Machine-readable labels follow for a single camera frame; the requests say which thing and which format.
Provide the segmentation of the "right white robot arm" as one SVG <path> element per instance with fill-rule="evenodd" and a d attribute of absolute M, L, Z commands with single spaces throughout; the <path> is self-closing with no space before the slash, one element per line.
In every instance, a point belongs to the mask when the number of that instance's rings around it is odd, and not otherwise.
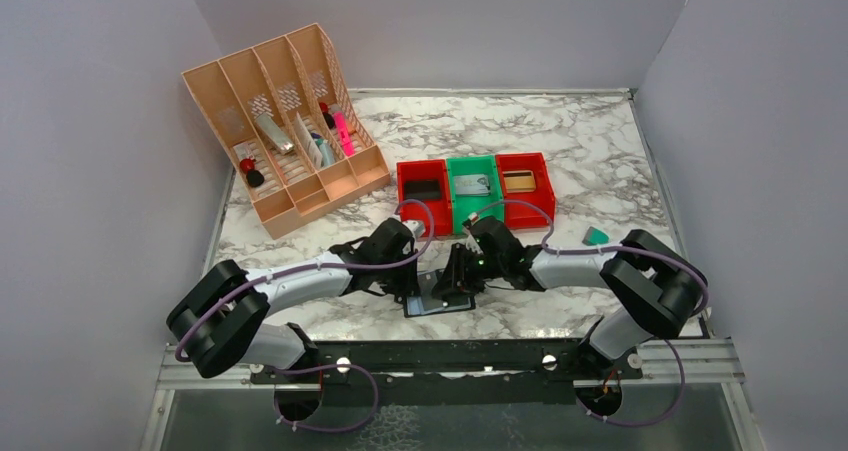
<path fill-rule="evenodd" d="M 652 339 L 678 337 L 708 301 L 705 276 L 649 232 L 636 229 L 616 245 L 555 250 L 524 245 L 500 220 L 471 224 L 469 240 L 451 250 L 433 298 L 450 304 L 502 279 L 519 291 L 560 287 L 606 288 L 621 307 L 601 318 L 582 338 L 579 369 L 600 378 L 628 351 Z"/>

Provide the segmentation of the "black VIP credit card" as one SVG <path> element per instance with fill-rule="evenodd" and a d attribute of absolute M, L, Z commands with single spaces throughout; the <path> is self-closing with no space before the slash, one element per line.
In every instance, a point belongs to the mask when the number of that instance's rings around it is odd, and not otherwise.
<path fill-rule="evenodd" d="M 422 202 L 443 199 L 442 187 L 437 179 L 408 180 L 403 183 L 404 200 L 415 199 Z"/>

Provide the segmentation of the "black leather card holder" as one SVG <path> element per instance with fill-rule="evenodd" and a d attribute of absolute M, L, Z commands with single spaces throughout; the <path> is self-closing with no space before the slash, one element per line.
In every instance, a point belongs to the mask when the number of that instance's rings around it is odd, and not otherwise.
<path fill-rule="evenodd" d="M 419 286 L 419 294 L 405 297 L 403 300 L 405 318 L 464 312 L 476 308 L 475 298 L 471 295 L 448 298 L 436 297 L 433 294 L 433 290 L 442 278 L 442 275 L 442 270 L 418 273 L 417 284 Z"/>

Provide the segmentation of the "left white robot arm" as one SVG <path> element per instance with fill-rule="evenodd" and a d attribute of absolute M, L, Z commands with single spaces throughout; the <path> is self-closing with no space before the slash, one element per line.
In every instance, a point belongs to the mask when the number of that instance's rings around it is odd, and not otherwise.
<path fill-rule="evenodd" d="M 277 368 L 298 382 L 313 372 L 311 341 L 294 324 L 271 326 L 267 317 L 309 301 L 388 286 L 413 276 L 420 220 L 388 218 L 370 235 L 276 268 L 244 269 L 234 260 L 210 268 L 173 308 L 166 325 L 177 339 L 174 357 L 204 378 L 237 364 Z"/>

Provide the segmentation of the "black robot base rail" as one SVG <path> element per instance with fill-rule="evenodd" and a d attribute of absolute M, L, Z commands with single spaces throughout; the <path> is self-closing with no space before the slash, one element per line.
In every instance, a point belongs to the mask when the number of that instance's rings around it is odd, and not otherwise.
<path fill-rule="evenodd" d="M 295 375 L 250 376 L 286 404 L 325 407 L 574 402 L 582 387 L 638 380 L 625 357 L 591 364 L 577 338 L 318 341 Z"/>

